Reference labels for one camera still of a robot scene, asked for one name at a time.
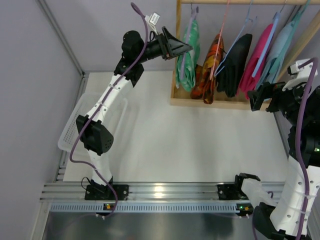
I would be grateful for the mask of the green white trousers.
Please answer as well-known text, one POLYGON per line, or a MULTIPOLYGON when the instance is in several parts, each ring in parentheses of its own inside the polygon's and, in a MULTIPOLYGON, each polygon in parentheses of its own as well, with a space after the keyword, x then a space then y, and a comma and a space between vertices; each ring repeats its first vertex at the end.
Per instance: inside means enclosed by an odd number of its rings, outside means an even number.
POLYGON ((177 67, 175 69, 175 85, 177 88, 183 87, 187 92, 191 92, 196 84, 195 68, 200 56, 200 32, 199 24, 196 19, 192 21, 190 31, 189 26, 185 28, 182 41, 193 47, 193 50, 187 52, 184 56, 180 55, 177 59, 177 67))

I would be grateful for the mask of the lilac plastic hanger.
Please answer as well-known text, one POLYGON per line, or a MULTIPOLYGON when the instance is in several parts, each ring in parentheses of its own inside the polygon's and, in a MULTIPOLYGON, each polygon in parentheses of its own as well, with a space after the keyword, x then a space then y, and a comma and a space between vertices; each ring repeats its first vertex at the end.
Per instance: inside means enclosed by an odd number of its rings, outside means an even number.
POLYGON ((193 85, 195 81, 195 67, 200 54, 200 33, 199 25, 197 22, 197 16, 199 13, 199 7, 197 6, 195 10, 191 10, 191 17, 189 19, 188 26, 186 27, 184 42, 193 47, 193 50, 184 53, 179 67, 179 77, 180 81, 190 82, 193 85))

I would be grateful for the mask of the orange camouflage trousers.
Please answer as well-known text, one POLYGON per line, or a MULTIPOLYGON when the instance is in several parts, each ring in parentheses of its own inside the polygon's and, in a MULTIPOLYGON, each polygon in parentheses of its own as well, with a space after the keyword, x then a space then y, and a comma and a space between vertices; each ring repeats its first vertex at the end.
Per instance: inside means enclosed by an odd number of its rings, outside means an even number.
MULTIPOLYGON (((214 64, 214 56, 216 53, 217 43, 218 43, 219 34, 217 34, 214 40, 211 43, 210 48, 208 49, 207 55, 205 57, 204 63, 202 66, 196 65, 195 73, 195 86, 191 90, 190 97, 194 100, 202 99, 203 102, 207 105, 211 105, 214 102, 214 92, 216 86, 216 78, 213 76, 213 79, 210 80, 211 69, 214 64)), ((224 42, 221 38, 220 49, 217 57, 217 65, 215 70, 219 66, 220 62, 224 56, 224 42)))

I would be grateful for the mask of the pink plastic hanger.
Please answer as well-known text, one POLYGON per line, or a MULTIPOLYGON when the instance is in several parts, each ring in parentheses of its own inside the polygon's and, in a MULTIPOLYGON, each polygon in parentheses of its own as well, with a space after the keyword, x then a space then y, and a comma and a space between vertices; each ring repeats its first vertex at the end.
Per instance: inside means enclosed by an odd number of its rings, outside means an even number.
POLYGON ((214 61, 213 61, 213 65, 212 65, 211 72, 210 72, 210 80, 212 80, 213 77, 214 77, 214 72, 215 72, 215 68, 216 68, 216 65, 217 65, 217 58, 218 58, 218 54, 220 52, 222 33, 223 33, 223 30, 224 30, 224 26, 225 26, 225 23, 226 23, 227 15, 228 15, 228 12, 229 12, 229 6, 230 6, 230 0, 227 0, 226 1, 226 9, 225 9, 225 13, 224 13, 224 16, 223 16, 223 21, 222 21, 221 28, 220 28, 219 35, 218 35, 218 42, 217 42, 217 45, 216 45, 216 51, 215 51, 215 55, 214 55, 214 59, 213 59, 214 61))

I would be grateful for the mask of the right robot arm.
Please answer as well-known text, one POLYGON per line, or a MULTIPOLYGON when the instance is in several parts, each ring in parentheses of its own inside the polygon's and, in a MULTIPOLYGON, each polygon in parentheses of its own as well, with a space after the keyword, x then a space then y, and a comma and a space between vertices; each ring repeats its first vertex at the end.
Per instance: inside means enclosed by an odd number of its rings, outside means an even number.
POLYGON ((291 123, 288 169, 278 202, 258 176, 240 173, 235 187, 253 206, 253 226, 269 240, 308 240, 307 222, 320 188, 320 89, 306 82, 283 89, 264 83, 248 93, 253 111, 271 99, 267 112, 281 112, 291 123))

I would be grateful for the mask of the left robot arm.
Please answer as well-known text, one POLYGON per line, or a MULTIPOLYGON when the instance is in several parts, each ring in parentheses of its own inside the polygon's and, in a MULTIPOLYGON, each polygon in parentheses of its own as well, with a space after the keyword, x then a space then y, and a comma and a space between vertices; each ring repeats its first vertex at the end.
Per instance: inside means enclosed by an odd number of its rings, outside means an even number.
POLYGON ((138 83, 144 72, 143 63, 157 57, 170 60, 193 50, 191 45, 169 33, 166 27, 162 27, 162 33, 156 34, 151 41, 143 40, 135 30, 128 31, 123 36, 121 48, 121 59, 103 95, 89 112, 76 119, 79 140, 93 166, 90 185, 101 194, 108 192, 113 180, 107 153, 114 136, 107 126, 123 99, 138 83))

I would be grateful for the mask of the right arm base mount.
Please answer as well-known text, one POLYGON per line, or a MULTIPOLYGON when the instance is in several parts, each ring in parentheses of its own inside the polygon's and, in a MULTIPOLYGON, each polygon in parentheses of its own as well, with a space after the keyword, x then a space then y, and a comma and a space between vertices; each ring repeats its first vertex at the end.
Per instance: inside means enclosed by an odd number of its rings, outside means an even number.
POLYGON ((248 197, 234 184, 218 184, 217 193, 220 201, 248 200, 248 197))

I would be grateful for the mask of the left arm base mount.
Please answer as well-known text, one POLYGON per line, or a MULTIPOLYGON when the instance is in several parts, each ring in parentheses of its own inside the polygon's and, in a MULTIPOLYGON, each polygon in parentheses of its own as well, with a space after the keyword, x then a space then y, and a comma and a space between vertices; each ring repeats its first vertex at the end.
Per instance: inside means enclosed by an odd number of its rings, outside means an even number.
MULTIPOLYGON (((115 184, 112 185, 118 200, 123 201, 129 195, 129 185, 127 184, 115 184)), ((116 199, 115 194, 107 185, 101 184, 89 184, 86 187, 84 199, 87 201, 114 201, 116 199)))

